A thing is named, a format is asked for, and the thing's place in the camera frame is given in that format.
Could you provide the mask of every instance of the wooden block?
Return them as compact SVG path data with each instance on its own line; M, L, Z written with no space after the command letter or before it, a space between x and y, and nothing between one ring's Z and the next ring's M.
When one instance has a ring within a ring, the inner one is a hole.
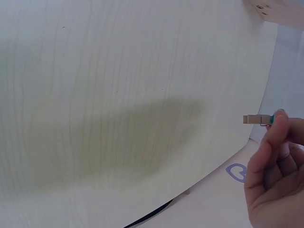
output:
M292 0L248 0L265 21L304 30L304 7Z

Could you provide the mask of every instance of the clothespin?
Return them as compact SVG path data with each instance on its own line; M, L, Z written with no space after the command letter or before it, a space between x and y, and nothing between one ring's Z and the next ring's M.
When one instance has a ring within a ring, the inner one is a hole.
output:
M244 115L244 124L259 124L261 126L271 126L274 122L274 115Z

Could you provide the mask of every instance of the wood grain surface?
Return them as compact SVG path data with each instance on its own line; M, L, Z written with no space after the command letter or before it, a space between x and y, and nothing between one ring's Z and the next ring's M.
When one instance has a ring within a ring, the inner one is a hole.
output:
M246 144L277 34L246 1L0 5L0 227L121 228Z

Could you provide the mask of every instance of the light wood panel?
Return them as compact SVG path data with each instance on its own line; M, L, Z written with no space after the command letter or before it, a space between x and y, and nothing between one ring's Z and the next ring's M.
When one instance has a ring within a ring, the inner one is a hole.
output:
M242 0L1 0L0 226L121 228L246 144L277 26Z

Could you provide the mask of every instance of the hand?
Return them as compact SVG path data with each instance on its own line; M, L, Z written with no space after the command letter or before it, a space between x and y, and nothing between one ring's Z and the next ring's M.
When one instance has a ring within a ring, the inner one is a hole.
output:
M250 159L244 184L254 228L304 227L304 120L279 110Z

